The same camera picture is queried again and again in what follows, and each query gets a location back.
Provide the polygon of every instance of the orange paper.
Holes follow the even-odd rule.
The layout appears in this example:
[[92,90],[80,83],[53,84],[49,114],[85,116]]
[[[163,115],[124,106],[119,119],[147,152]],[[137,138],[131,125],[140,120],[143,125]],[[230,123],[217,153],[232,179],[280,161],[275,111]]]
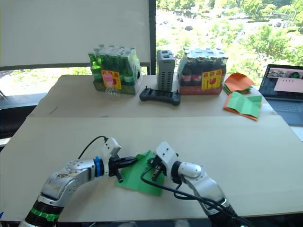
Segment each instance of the orange paper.
[[229,100],[231,99],[231,97],[232,97],[232,93],[230,93],[230,94],[228,95],[228,98],[227,98],[227,100],[226,100],[226,102],[225,102],[225,104],[224,104],[224,107],[223,107],[224,110],[230,111],[230,112],[232,112],[232,113],[238,114],[238,115],[243,116],[243,117],[250,118],[250,119],[255,120],[255,121],[258,120],[257,117],[254,117],[254,116],[251,116],[251,115],[248,115],[248,114],[241,114],[241,113],[239,113],[238,111],[236,111],[235,109],[228,108],[227,105],[228,105]]
[[233,91],[242,91],[249,88],[251,85],[254,85],[254,82],[249,79],[247,76],[241,73],[231,74],[225,81],[226,86],[231,92]]

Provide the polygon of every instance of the white table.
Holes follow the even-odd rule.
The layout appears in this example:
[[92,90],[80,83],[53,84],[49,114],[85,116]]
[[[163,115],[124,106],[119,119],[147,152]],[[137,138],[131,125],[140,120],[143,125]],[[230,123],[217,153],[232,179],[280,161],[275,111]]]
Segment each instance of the white table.
[[[98,135],[116,138],[122,157],[155,149],[166,140],[180,160],[205,166],[239,215],[303,211],[303,144],[270,106],[263,105],[256,122],[223,111],[224,92],[182,96],[178,107],[128,95],[114,103],[103,100],[104,93],[94,91],[86,77],[73,76],[77,79],[69,83],[68,77],[41,100],[0,154],[2,220],[23,219],[46,178]],[[61,81],[69,86],[64,89]],[[96,141],[84,158],[98,155],[102,143]],[[59,221],[205,217],[196,201],[179,201],[170,192],[154,197],[114,182],[99,178],[80,187]]]

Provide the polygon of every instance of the wire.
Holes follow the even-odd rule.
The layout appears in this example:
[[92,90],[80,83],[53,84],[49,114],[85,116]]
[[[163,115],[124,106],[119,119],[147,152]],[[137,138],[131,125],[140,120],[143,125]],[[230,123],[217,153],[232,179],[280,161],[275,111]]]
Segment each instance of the wire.
[[81,152],[81,154],[79,155],[79,157],[78,157],[78,159],[80,159],[81,157],[82,157],[82,155],[84,154],[84,152],[86,151],[86,149],[93,143],[93,142],[95,142],[97,139],[99,139],[99,138],[104,138],[104,141],[106,142],[107,140],[108,140],[108,138],[107,137],[105,137],[105,136],[97,136],[95,139],[93,139],[87,146],[86,146],[86,148]]
[[242,217],[239,217],[235,212],[232,212],[230,210],[228,210],[226,207],[224,207],[222,204],[218,203],[217,201],[214,201],[212,199],[209,199],[209,198],[205,198],[205,197],[197,197],[197,196],[194,196],[194,195],[191,195],[191,194],[188,194],[186,192],[182,192],[182,191],[179,191],[177,190],[181,185],[178,185],[176,189],[173,189],[173,188],[170,188],[170,187],[167,187],[167,186],[164,186],[164,185],[160,185],[158,183],[154,183],[152,181],[148,181],[144,178],[144,176],[152,169],[152,167],[149,167],[147,170],[145,170],[142,175],[141,175],[141,180],[149,185],[152,185],[152,186],[155,186],[155,187],[158,187],[158,188],[161,188],[161,189],[164,189],[166,191],[169,191],[169,192],[173,192],[175,196],[177,196],[176,194],[180,194],[180,195],[183,195],[184,197],[187,197],[186,199],[183,197],[183,196],[177,196],[176,198],[179,198],[181,197],[181,199],[183,200],[197,200],[199,202],[202,202],[208,206],[210,206],[211,208],[225,214],[226,216],[234,219],[234,220],[237,220],[238,222],[244,224],[244,225],[247,225],[248,227],[254,227],[254,225],[242,218]]

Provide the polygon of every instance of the laptop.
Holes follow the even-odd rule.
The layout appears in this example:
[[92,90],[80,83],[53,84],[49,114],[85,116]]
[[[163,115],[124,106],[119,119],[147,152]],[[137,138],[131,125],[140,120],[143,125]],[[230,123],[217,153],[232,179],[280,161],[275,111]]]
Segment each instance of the laptop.
[[268,65],[259,92],[289,125],[303,126],[303,67]]

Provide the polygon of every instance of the laptop screen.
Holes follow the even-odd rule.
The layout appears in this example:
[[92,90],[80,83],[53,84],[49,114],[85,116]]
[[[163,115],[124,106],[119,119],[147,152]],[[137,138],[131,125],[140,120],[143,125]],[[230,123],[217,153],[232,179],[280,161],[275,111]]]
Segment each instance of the laptop screen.
[[264,97],[303,100],[303,67],[268,65],[259,92]]

